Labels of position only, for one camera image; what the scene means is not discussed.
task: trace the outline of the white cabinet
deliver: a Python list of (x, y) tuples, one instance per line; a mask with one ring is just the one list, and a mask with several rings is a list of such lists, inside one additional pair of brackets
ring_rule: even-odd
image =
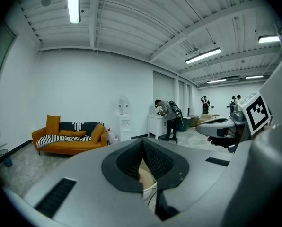
[(166, 134), (167, 121), (165, 116), (148, 115), (148, 137), (150, 133), (155, 135), (158, 139), (159, 136)]
[(119, 115), (120, 141), (131, 140), (130, 117), (128, 114)]

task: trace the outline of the ceiling light fixture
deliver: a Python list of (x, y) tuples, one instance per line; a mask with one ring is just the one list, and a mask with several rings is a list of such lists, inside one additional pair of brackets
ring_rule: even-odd
[(222, 52), (222, 51), (221, 51), (220, 48), (213, 49), (213, 50), (211, 50), (211, 51), (208, 51), (208, 52), (205, 52), (205, 53), (203, 53), (203, 54), (199, 54), (199, 55), (197, 55), (197, 56), (195, 56), (195, 57), (192, 57), (192, 58), (190, 58), (190, 59), (187, 59), (185, 62), (186, 62), (187, 64), (190, 64), (190, 63), (192, 63), (192, 62), (201, 60), (201, 59), (203, 59), (203, 58), (206, 58), (206, 57), (209, 57), (209, 56), (212, 56), (212, 55), (221, 53), (221, 52)]
[(263, 75), (259, 75), (259, 76), (251, 76), (251, 77), (245, 77), (246, 79), (251, 79), (251, 78), (262, 78)]
[(70, 22), (78, 24), (80, 22), (80, 0), (67, 0), (70, 14)]
[(226, 79), (216, 80), (216, 81), (208, 81), (207, 83), (222, 82), (222, 81), (226, 81)]
[(260, 36), (259, 43), (278, 42), (280, 38), (277, 35)]

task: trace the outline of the gray jacket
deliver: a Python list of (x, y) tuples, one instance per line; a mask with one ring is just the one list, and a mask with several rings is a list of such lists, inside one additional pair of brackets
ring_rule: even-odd
[(161, 101), (160, 105), (163, 111), (167, 110), (166, 120), (172, 120), (172, 119), (177, 118), (177, 114), (173, 112), (172, 108), (169, 105), (169, 102)]

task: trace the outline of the floor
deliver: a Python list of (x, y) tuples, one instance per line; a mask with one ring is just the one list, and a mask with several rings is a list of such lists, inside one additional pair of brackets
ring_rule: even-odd
[[(227, 150), (221, 146), (211, 145), (207, 141), (207, 137), (197, 133), (195, 128), (190, 128), (185, 132), (178, 132), (178, 145), (227, 152)], [(31, 143), (11, 156), (13, 166), (6, 168), (4, 164), (1, 163), (0, 174), (11, 190), (20, 197), (23, 197), (33, 184), (38, 182), (42, 177), (54, 170), (69, 157), (71, 156), (46, 152), (41, 152), (40, 155), (38, 155), (34, 145)], [(152, 210), (154, 210), (155, 202), (156, 198), (154, 196), (149, 204)]]

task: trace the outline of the black pants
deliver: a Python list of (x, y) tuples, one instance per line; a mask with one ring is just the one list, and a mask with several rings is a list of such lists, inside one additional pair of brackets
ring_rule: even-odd
[(166, 131), (166, 138), (169, 138), (171, 129), (173, 129), (174, 137), (177, 137), (177, 122), (178, 119), (167, 120), (167, 131)]

